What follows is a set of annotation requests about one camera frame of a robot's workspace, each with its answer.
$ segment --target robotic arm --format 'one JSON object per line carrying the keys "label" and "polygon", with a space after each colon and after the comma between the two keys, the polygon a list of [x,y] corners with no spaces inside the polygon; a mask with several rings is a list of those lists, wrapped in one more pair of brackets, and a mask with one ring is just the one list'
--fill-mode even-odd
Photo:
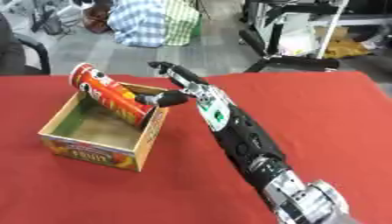
{"label": "robotic arm", "polygon": [[243,178],[258,192],[281,224],[357,223],[345,199],[329,184],[304,184],[286,164],[285,155],[269,135],[219,88],[196,74],[167,62],[151,67],[169,77],[179,91],[139,95],[136,100],[168,107],[196,98],[201,116],[217,143]]}

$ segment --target red tablecloth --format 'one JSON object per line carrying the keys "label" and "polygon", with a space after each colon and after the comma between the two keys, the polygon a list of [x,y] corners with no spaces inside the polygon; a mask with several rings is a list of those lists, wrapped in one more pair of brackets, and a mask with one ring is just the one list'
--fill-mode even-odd
{"label": "red tablecloth", "polygon": [[[172,87],[165,79],[116,76]],[[339,189],[363,223],[392,221],[392,104],[360,73],[209,78],[276,140],[304,181]],[[276,223],[193,103],[173,108],[144,170],[54,156],[37,132],[75,89],[67,77],[1,77],[0,223]]]}

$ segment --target can lid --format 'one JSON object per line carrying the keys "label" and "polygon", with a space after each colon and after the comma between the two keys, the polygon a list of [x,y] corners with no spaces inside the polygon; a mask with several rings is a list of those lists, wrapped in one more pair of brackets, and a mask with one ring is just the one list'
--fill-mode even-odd
{"label": "can lid", "polygon": [[73,86],[73,80],[74,80],[74,76],[76,75],[76,71],[77,71],[80,67],[82,67],[82,66],[84,66],[84,65],[88,65],[88,63],[87,63],[87,62],[81,62],[79,65],[77,65],[77,66],[75,66],[75,67],[73,68],[72,72],[69,74],[69,77],[68,77],[68,83],[69,83],[69,85]]}

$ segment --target can label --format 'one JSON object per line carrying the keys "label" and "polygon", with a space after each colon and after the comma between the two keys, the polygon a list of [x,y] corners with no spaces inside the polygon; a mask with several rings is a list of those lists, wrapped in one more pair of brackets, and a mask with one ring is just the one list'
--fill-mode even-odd
{"label": "can label", "polygon": [[76,66],[69,81],[72,86],[87,92],[105,108],[114,111],[119,117],[137,127],[140,127],[152,110],[151,105],[135,101],[134,93],[88,63]]}

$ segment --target chair leg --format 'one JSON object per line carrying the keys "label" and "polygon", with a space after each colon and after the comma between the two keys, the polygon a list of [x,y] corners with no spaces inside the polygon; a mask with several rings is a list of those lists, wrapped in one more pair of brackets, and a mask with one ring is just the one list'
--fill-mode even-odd
{"label": "chair leg", "polygon": [[198,8],[199,8],[199,6],[201,6],[204,13],[206,13],[206,16],[208,17],[208,19],[211,20],[210,14],[208,13],[206,6],[203,4],[203,1],[197,0],[196,5],[198,6]]}

